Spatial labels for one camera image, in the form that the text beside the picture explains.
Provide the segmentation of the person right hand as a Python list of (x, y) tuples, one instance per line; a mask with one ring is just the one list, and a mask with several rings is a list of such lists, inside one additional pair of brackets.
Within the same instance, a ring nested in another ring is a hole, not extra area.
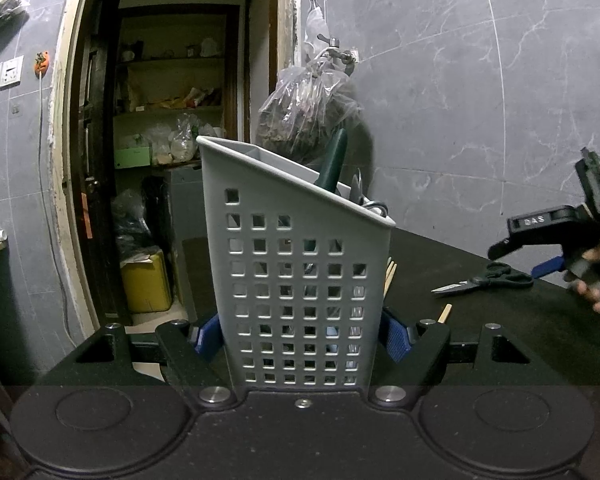
[[(600, 263), (600, 244), (584, 252), (582, 258), (589, 264)], [(592, 280), (582, 280), (573, 276), (569, 279), (571, 288), (587, 301), (596, 313), (600, 313), (600, 285), (595, 285)]]

